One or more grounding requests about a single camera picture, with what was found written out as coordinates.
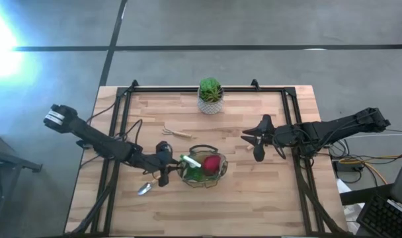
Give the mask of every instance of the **cable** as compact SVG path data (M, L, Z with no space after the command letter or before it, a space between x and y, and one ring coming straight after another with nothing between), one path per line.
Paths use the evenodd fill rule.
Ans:
M310 163L310 165L309 165L310 167L313 167L313 165L314 165L314 158L311 157L311 158L309 158L308 161L309 161L309 162L310 162L310 161L313 161L313 162Z
M358 173L360 174L360 176L358 177L358 179L356 179L356 180L354 180L354 181L345 181L345 180L341 179L341 178L339 177L339 175L338 175L338 171L336 171L335 174L336 174L336 177L337 177L338 179L340 179L342 182L348 183L348 184L353 184L353 183L356 183L356 182L360 181L361 178L362 178L362 173L361 173L361 171L358 171L358 170L354 170L354 171L355 171L355 172L358 172Z
M86 165L87 163L93 161L94 159L96 159L96 158L98 158L98 157L100 157L100 156L101 156L101 155L97 155L97 156L93 157L92 159L89 159L88 161L85 161L85 162L79 167L79 169L82 169L82 167L83 167L84 165Z
M387 184L387 181L385 180L385 178L383 177L383 175L381 175L379 173L379 171L377 169L375 169L373 166L371 166L370 164L368 164L367 162L364 162L364 165L371 168L371 170L373 170L379 177L380 179L383 181L384 184Z
M402 132L402 130L390 130L390 129L386 129L386 130L388 130L390 132Z
M349 156L348 156L349 159L355 159L355 158L361 158L361 157L368 157L368 158L369 158L369 159L364 159L364 160L361 160L361 161L369 161L369 160L372 160L372 159L391 159L391 161L389 161L389 162L384 162L384 163L367 162L367 163L369 163L369 164L371 164L371 165L385 165L385 164L388 164L388 163L392 163L392 162L394 162L394 161L397 160L397 159L402 158L402 154L400 154L400 155L386 155L386 156L382 156L382 157L372 157L372 156L368 156L368 155L349 155ZM357 161L354 161L354 162L345 161L344 159L341 159L339 162L340 162L340 163L343 163L343 164L355 164L355 163L359 163L359 162L357 162Z
M348 122L342 124L342 126L339 126L336 130L334 130L334 131L327 137L327 139L325 140L325 142L323 142L323 143L321 144L321 146L319 146L318 149L320 150L321 148L323 148L323 146L325 146L325 145L327 144L327 142L332 138L332 136L333 136L335 133L337 133L339 130L341 130L342 128L344 128L346 125L348 125L348 124L350 124L350 123L353 123L353 122L355 122L355 121L357 121L357 120L359 120L359 119L363 119L363 118L365 118L365 117L367 117L367 116L371 116L371 115L375 114L376 112L377 112L377 111L372 112L372 113L369 113L369 114L364 115L364 116L360 116L359 118L355 118L355 119L353 119L353 120L350 120L350 121L348 121Z
M346 145L346 150L347 150L347 154L350 154L350 150L349 150L349 145L348 142L346 141L346 139L344 139L345 145Z
M344 149L342 150L341 148L339 148L339 147L337 147L337 146L335 146L333 144L332 147L329 147L329 149L335 154L335 155L333 155L333 157L335 157L335 158L343 158L343 157L346 157L347 155L349 155L348 147L346 146L346 144L341 142L341 141L337 141L337 142L339 144L341 144L344 147ZM335 151L333 151L333 147L337 148L339 151L342 151L342 155L336 155Z
M116 102L114 102L113 104L111 104L111 106L109 106L107 109L104 109L104 110L100 111L99 113L94 114L94 115L92 115L91 117L89 117L89 118L87 119L87 124L88 124L94 117L100 116L100 115L103 114L104 112L110 110L115 104L116 104Z
M141 127L142 127L142 119L137 120L137 121L130 127L130 129L124 134L124 135L126 135L126 138L127 138L127 137L128 137L128 134L130 133L130 131L132 131L132 129L134 129L135 126L136 126L138 123L140 124L140 126L138 127L138 130L137 130L137 132L136 132L136 135L135 135L135 142L134 142L134 143L138 143L138 136L140 135L140 130L141 130Z
M156 177L154 176L154 173L151 173L151 175L153 176L153 179L159 180L158 178L156 178Z
M379 186L379 185L378 185L378 180L376 179L376 176L374 175L373 171L372 171L369 167L367 167L367 166L365 166L365 168L368 169L368 170L370 171L370 173L372 174L373 180L374 180L374 185L375 185L376 187Z
M122 98L123 95L125 95L127 92L129 92L129 90L131 90L134 87L134 84L130 85L125 91L123 91L123 93L121 95L119 95L119 100ZM110 110L114 105L116 104L116 100L114 100L114 103L111 104L107 109L104 109L102 111L100 111L99 113L92 115L90 118L87 119L87 124L88 122L90 122L94 117L96 116L100 116L101 114L103 114L104 112Z
M366 138L366 137L375 137L375 136L402 136L402 134L377 134L377 135L364 135L364 136L350 136L345 139Z
M272 139L272 145L273 145L274 148L276 149L276 152L277 152L282 158L285 158L285 153L284 153L284 151L283 151L282 146L280 146L280 145L278 144L276 138L277 138L278 136L280 136L280 135L283 135L283 134L293 133L294 131L299 131L299 132L304 133L304 134L307 136L309 142L312 142L312 139L311 139L311 137L309 136L309 134L308 134L307 132L305 132L305 131L299 129L299 128L294 128L293 130L290 130L289 132L280 132L280 133L275 134L275 135L273 136L273 139Z

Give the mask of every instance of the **yellow cable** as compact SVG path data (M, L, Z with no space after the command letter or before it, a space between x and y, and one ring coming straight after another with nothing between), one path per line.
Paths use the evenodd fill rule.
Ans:
M379 177L380 179L387 184L387 181L385 180L385 178L383 177L383 175L381 175L379 173L379 171L377 169L375 169L371 164L364 162L364 161L350 161L350 162L344 162L343 159L341 159L339 161L339 163L344 164L344 165L352 165L352 164L358 164L358 163L363 163L364 166L367 166L369 169L373 170Z
M380 158L390 158L390 159L394 159L394 158L398 158L399 155L385 155L385 156L380 156Z
M382 180L385 184L387 184L385 178L379 173L379 171L378 171L377 169L375 169L373 166L371 166L371 164L369 164L369 163L367 163L367 162L364 162L364 165L367 166L369 169L372 169L372 170L381 178L381 180Z

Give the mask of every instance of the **succulent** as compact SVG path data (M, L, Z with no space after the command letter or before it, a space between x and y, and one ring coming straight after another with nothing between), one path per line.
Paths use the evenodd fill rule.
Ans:
M223 95L219 81L213 77L201 80L200 98L204 102L218 102Z

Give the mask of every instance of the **white pot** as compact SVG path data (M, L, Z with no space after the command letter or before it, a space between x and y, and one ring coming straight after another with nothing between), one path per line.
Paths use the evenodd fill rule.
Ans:
M218 102L204 102L200 98L200 88L198 88L198 107L205 114L216 114L223 107L223 91L221 92L221 98Z

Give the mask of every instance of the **green object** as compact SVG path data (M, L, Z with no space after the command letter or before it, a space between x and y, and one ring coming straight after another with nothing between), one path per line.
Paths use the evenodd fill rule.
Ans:
M186 174L185 174L184 178L187 179L187 180L201 181L201 180L204 179L204 173L203 173L201 168L188 167L186 169Z
M223 95L219 81L213 77L201 80L200 98L204 102L218 102Z

